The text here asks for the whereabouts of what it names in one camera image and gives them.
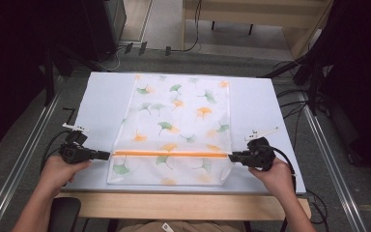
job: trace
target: white sticker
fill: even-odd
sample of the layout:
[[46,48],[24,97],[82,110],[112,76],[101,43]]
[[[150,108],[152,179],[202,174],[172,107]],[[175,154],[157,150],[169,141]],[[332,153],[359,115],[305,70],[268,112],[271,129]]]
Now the white sticker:
[[161,228],[166,232],[174,232],[174,230],[167,224],[167,222],[164,222],[164,224],[162,224]]

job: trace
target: left hand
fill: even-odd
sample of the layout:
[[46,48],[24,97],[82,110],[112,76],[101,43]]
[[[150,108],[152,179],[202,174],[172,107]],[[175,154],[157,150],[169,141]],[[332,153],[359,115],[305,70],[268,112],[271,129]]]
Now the left hand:
[[51,156],[44,165],[38,186],[51,192],[55,197],[65,183],[73,181],[76,172],[89,167],[90,164],[90,161],[67,164],[60,156]]

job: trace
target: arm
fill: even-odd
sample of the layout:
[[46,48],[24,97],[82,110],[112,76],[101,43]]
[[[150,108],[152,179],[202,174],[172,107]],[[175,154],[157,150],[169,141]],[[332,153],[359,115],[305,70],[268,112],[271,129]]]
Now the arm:
[[260,179],[279,201],[291,231],[316,231],[297,200],[287,163],[275,158],[269,171],[259,171],[253,167],[249,167],[248,170]]
[[59,194],[61,187],[67,181],[72,182],[74,173],[89,165],[89,161],[67,164],[60,156],[50,157],[44,166],[38,185],[14,226],[13,232],[47,231],[53,198]]

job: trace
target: green leaf print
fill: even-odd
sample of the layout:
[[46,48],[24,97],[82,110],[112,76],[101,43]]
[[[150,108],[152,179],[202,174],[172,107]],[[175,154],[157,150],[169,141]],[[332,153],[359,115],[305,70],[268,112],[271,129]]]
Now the green leaf print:
[[124,163],[120,164],[120,165],[114,164],[113,165],[113,171],[116,174],[120,174],[120,175],[125,175],[125,174],[128,174],[130,172],[130,170],[125,167]]
[[142,94],[142,95],[150,94],[150,88],[148,88],[148,86],[149,85],[147,84],[144,89],[142,89],[142,88],[136,88],[137,93]]
[[149,106],[151,105],[151,103],[149,102],[144,102],[140,105],[140,107],[138,107],[138,111],[141,111],[141,110],[147,110],[149,111],[150,115],[152,115],[152,112],[150,112],[149,110]]
[[182,87],[181,84],[173,85],[173,86],[171,86],[171,88],[170,88],[170,92],[175,91],[175,92],[177,92],[179,95],[181,95],[181,93],[179,92],[179,89],[180,89],[181,87]]
[[199,168],[204,168],[208,173],[211,173],[212,170],[212,162],[209,159],[203,158],[203,164],[201,164],[200,167],[194,168],[194,169],[199,169]]
[[229,130],[230,129],[230,126],[229,125],[221,125],[220,123],[219,123],[219,129],[218,130],[216,130],[217,132],[224,132],[224,131],[227,131],[227,130]]
[[159,117],[159,111],[164,108],[165,105],[164,104],[161,104],[161,103],[155,103],[152,105],[152,109],[155,109],[158,111],[158,117]]
[[193,134],[190,137],[184,137],[182,135],[180,135],[180,136],[183,137],[183,138],[185,138],[185,140],[186,140],[187,143],[194,143],[195,140],[196,140],[196,138],[197,138],[197,136],[195,136],[195,134]]
[[171,124],[167,122],[160,122],[158,124],[161,126],[161,131],[159,132],[158,135],[160,135],[163,130],[171,130],[173,128],[173,126],[171,126]]
[[165,165],[167,165],[168,168],[170,168],[171,170],[173,170],[173,168],[171,168],[168,164],[167,164],[167,160],[168,160],[168,156],[158,156],[157,159],[156,159],[156,165],[159,165],[161,163],[165,163]]
[[200,96],[197,96],[197,97],[205,97],[207,102],[209,103],[216,103],[214,97],[213,97],[213,93],[210,91],[210,90],[206,90],[206,93],[205,95],[200,95]]
[[146,88],[144,89],[137,88],[136,90],[139,94],[149,94],[149,91],[147,91]]
[[197,81],[198,81],[197,78],[190,78],[190,79],[188,80],[188,82],[191,82],[191,83],[194,83],[194,84],[196,84]]

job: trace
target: gray carpet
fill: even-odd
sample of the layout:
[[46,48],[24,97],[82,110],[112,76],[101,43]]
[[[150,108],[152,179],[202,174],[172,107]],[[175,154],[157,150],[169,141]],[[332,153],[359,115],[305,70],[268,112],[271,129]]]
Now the gray carpet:
[[[256,76],[269,73],[273,66],[278,63],[271,60],[257,60],[251,58],[236,58],[225,56],[212,56],[201,54],[175,53],[168,57],[161,52],[147,52],[142,56],[134,54],[120,55],[121,65],[117,72],[144,72],[144,73],[201,73],[234,76]],[[87,78],[90,71],[78,64],[74,64],[74,72],[68,79],[61,93],[61,98],[49,120],[46,129],[39,140],[33,156],[25,170],[25,173],[14,193],[5,214],[0,220],[0,231],[10,231],[20,211],[27,202],[34,186],[39,179],[39,166],[46,144],[58,131],[61,125],[67,121],[69,112],[62,107],[78,108],[84,94]],[[290,79],[290,74],[284,73],[283,77],[274,80],[275,92],[297,88]],[[298,94],[286,95],[279,99],[280,103],[298,101]],[[21,152],[26,139],[37,122],[43,110],[44,92],[38,95],[29,105],[28,109],[19,117],[10,131],[0,144],[0,188],[4,185],[12,167]],[[293,107],[282,108],[286,115]],[[310,129],[304,114],[298,120],[298,131],[295,136],[298,115],[288,117],[286,126],[291,136],[291,141],[297,140],[295,151],[300,165],[300,170],[308,189],[317,193],[328,207],[328,227],[330,231],[352,231],[350,223],[342,208],[342,204],[332,184],[327,167],[321,156],[318,144]],[[329,142],[335,159],[338,162],[342,174],[352,191],[360,213],[365,222],[367,231],[371,231],[371,168],[357,168],[348,163],[344,146],[336,134],[333,124],[323,114],[318,114],[324,133]],[[312,219],[320,220],[314,207]],[[77,224],[76,231],[81,231],[84,218]],[[105,231],[107,219],[91,219],[86,231]],[[279,231],[281,221],[253,221],[252,227],[262,231]],[[323,224],[315,225],[318,231],[325,231]]]

